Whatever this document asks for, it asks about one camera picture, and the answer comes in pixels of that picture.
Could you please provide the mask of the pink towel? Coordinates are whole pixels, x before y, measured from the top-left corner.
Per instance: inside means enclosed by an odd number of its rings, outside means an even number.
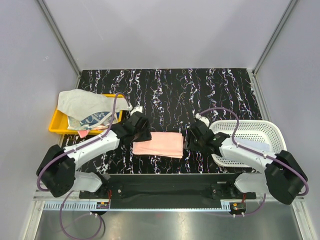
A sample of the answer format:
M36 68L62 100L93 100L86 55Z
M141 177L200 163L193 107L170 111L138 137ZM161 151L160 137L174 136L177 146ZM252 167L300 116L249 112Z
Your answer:
M184 137L178 132L151 132L151 140L134 142L134 155L150 155L180 159L183 157Z

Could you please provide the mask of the light blue towel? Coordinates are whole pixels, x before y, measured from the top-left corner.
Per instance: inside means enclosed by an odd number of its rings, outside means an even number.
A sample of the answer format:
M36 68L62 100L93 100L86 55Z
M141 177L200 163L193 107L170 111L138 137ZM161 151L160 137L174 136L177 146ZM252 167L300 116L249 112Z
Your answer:
M252 141L247 139L241 139L241 138L235 138L235 141L239 143L240 145L245 145L248 148L251 149L257 149L260 151L267 151L269 152L271 150L270 145L264 142L258 142L258 141Z

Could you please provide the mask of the cream white towel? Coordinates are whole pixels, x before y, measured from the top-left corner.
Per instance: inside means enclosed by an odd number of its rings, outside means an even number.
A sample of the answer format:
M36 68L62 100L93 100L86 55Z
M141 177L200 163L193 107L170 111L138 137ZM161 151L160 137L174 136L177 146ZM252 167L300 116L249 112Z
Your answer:
M59 93L57 110L78 121L97 112L115 112L132 110L133 107L121 95L116 97L105 97L102 94L73 89Z

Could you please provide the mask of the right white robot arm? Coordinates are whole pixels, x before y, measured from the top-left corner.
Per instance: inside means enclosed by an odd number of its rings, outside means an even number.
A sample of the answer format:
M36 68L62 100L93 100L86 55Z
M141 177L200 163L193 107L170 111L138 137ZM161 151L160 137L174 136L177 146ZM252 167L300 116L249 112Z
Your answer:
M309 191L308 178L294 156L287 151L280 129L265 120L219 120L212 124L196 120L187 131L191 151L241 163L256 173L241 173L227 185L228 195L270 194L290 205Z

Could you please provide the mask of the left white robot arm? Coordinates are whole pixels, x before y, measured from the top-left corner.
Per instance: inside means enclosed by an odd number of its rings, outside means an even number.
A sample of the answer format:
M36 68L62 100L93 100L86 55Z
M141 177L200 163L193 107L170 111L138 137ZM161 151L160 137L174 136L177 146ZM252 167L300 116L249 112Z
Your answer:
M122 145L151 140L148 118L137 111L128 119L111 125L101 134L79 144L62 148L53 145L36 171L39 190L59 198L71 191L84 191L103 198L110 191L108 180L98 172L81 172L78 169L97 156L113 151Z

